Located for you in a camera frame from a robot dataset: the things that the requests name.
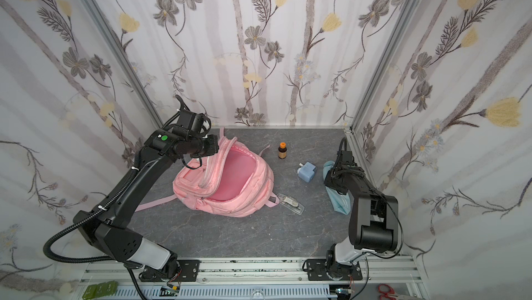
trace red scissors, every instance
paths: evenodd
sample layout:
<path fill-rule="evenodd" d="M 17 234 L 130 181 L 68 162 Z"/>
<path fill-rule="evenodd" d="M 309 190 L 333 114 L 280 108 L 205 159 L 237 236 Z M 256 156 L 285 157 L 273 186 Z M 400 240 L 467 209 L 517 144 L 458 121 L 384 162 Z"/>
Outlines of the red scissors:
<path fill-rule="evenodd" d="M 421 298 L 416 298 L 409 295 L 401 295 L 397 294 L 394 289 L 387 284 L 380 284 L 378 287 L 379 293 L 382 293 L 379 296 L 380 300 L 388 299 L 388 300 L 423 300 Z"/>

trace light blue cloth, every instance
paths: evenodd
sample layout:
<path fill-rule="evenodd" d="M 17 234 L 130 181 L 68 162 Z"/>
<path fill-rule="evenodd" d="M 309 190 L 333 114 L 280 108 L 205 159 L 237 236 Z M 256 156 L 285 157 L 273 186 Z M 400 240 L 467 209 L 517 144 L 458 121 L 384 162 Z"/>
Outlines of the light blue cloth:
<path fill-rule="evenodd" d="M 325 180 L 325 177 L 327 176 L 327 173 L 330 169 L 332 169 L 334 166 L 334 161 L 329 160 L 323 165 L 323 179 Z M 334 211 L 340 212 L 343 214 L 349 214 L 351 211 L 351 199 L 349 198 L 349 194 L 347 195 L 340 195 L 336 190 L 330 189 L 329 187 L 325 187 L 327 190 L 327 194 L 329 194 L 329 198 L 332 203 L 332 207 Z"/>

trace blue container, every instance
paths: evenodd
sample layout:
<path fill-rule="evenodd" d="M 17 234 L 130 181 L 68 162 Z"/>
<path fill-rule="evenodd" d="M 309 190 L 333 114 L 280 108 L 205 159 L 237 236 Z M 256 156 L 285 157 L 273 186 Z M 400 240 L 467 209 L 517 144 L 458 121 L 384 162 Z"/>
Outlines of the blue container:
<path fill-rule="evenodd" d="M 310 182 L 314 175 L 316 174 L 316 166 L 307 162 L 306 164 L 300 164 L 300 168 L 297 169 L 297 175 L 302 178 L 305 182 Z"/>

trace wall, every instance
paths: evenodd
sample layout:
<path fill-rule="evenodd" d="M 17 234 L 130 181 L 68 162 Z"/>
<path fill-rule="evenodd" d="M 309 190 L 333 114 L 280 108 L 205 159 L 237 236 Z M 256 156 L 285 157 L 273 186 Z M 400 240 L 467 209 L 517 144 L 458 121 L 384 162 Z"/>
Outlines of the wall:
<path fill-rule="evenodd" d="M 0 7 L 0 293 L 70 298 L 86 265 L 43 244 L 115 186 L 154 126 L 79 0 Z M 78 232 L 54 250 L 98 253 Z"/>
<path fill-rule="evenodd" d="M 355 129 L 431 299 L 529 298 L 532 3 L 422 0 Z"/>
<path fill-rule="evenodd" d="M 162 118 L 348 125 L 404 0 L 96 0 Z"/>

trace gray marble surface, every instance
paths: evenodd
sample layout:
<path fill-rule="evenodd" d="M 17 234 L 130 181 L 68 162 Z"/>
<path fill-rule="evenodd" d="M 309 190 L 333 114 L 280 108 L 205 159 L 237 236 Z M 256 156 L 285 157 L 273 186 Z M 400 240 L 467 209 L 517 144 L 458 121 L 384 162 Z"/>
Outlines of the gray marble surface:
<path fill-rule="evenodd" d="M 305 206 L 302 215 L 279 204 L 248 217 L 224 217 L 190 210 L 176 199 L 136 212 L 129 228 L 181 257 L 325 256 L 333 243 L 345 239 L 349 216 L 332 209 L 323 185 L 323 164 L 336 158 L 343 130 L 227 129 L 226 136 L 238 137 L 255 153 L 271 145 L 263 158 L 275 176 L 273 191 L 297 199 Z M 281 142 L 288 149 L 285 159 L 277 156 Z M 296 174 L 305 162 L 316 166 L 310 183 Z M 143 203 L 172 195 L 172 181 L 182 167 L 175 163 L 167 170 Z"/>

